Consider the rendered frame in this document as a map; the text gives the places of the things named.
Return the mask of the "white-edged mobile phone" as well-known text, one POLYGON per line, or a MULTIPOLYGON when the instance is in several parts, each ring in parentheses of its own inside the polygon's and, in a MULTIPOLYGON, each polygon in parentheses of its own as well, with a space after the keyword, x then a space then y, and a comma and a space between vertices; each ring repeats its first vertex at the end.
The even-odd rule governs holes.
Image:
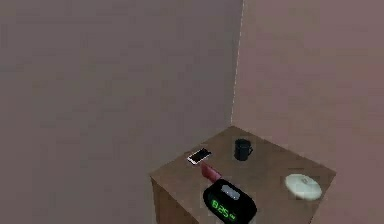
POLYGON ((201 161, 203 161, 205 158, 209 157, 211 155, 211 152, 207 150, 206 148, 201 148, 200 150, 194 152, 190 156, 187 157, 187 160, 193 164, 197 165, 201 161))

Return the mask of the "red flat card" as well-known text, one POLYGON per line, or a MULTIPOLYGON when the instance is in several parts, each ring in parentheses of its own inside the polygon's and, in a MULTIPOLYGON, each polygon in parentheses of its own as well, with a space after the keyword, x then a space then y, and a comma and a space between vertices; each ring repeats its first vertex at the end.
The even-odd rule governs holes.
POLYGON ((222 177, 222 175, 217 170, 215 170, 213 167, 211 167, 205 162, 202 162, 200 164, 200 168, 201 174, 212 183, 216 182, 222 177))

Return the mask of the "black mug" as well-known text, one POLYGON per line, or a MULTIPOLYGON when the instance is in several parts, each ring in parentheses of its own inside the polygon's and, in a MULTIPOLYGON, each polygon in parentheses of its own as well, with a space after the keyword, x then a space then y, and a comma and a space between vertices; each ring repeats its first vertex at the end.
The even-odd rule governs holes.
POLYGON ((247 139, 235 141, 234 157, 239 161, 246 161, 253 152, 252 144, 247 139))

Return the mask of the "brown wooden side table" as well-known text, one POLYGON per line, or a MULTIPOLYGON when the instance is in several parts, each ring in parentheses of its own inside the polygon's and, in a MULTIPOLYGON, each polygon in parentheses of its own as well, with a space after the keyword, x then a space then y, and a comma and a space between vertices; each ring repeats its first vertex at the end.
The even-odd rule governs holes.
POLYGON ((285 177, 304 174, 326 191, 336 176, 321 164, 231 126, 150 174, 157 224, 224 224, 203 202, 210 181, 199 166, 187 161, 201 148, 212 152, 207 164, 255 201, 257 213, 250 224, 314 224, 321 201, 296 198, 286 188, 285 177), (246 161, 234 157, 237 139, 252 144, 253 152, 246 161))

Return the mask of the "black digital alarm clock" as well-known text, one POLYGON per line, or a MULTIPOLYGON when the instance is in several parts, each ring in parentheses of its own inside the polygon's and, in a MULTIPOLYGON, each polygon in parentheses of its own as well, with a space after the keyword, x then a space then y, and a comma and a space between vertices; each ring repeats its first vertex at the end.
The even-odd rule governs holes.
POLYGON ((218 179, 206 188, 203 200, 224 224, 249 224, 257 213, 254 200, 225 179, 218 179))

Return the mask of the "white round disc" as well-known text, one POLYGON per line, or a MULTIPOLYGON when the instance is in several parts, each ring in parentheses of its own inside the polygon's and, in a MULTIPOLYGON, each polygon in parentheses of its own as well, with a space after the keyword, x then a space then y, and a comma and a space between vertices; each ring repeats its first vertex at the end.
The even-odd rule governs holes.
POLYGON ((285 186, 295 197, 307 201, 317 200, 322 195, 320 184, 303 174, 290 174, 286 176, 285 186))

